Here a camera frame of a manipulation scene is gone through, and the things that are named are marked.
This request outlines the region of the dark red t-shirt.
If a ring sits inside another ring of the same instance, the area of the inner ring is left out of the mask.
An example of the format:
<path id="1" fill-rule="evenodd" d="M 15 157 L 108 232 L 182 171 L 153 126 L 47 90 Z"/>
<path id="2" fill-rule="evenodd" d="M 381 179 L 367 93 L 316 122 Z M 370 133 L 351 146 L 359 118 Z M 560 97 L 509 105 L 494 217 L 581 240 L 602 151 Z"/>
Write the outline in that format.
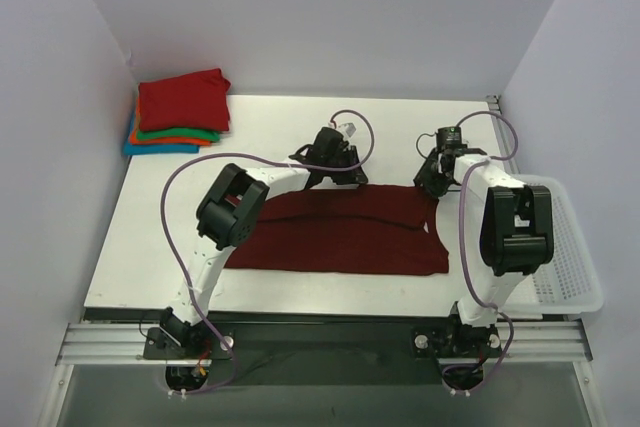
<path id="1" fill-rule="evenodd" d="M 449 271 L 437 200 L 417 187 L 311 189 L 268 200 L 229 269 L 426 277 Z"/>

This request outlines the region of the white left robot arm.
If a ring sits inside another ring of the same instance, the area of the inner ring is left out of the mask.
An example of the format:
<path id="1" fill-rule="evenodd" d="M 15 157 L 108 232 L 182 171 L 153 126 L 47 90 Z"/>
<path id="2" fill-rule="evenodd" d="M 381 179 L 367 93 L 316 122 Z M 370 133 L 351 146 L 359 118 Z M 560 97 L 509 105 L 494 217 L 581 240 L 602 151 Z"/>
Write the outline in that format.
<path id="1" fill-rule="evenodd" d="M 229 163 L 222 168 L 197 206 L 197 243 L 189 262 L 178 261 L 184 281 L 161 315 L 166 345 L 177 357 L 188 359 L 200 351 L 206 330 L 202 324 L 221 272 L 236 248 L 250 238 L 267 200 L 309 190 L 326 178 L 339 186 L 368 182 L 350 142 L 355 132 L 352 123 L 330 123 L 313 143 L 285 160 L 237 154 L 237 159 L 262 166 L 244 169 Z"/>

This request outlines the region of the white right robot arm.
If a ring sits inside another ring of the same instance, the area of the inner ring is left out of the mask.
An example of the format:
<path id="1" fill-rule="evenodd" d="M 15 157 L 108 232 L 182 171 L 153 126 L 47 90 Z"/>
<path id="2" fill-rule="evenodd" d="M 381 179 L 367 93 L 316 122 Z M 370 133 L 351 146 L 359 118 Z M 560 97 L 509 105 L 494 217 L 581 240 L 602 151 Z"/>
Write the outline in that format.
<path id="1" fill-rule="evenodd" d="M 434 199 L 459 189 L 458 245 L 467 293 L 455 304 L 460 320 L 442 334 L 448 351 L 465 355 L 479 342 L 476 327 L 494 324 L 514 289 L 552 260 L 552 195 L 469 147 L 459 126 L 440 128 L 432 137 L 435 147 L 414 184 Z"/>

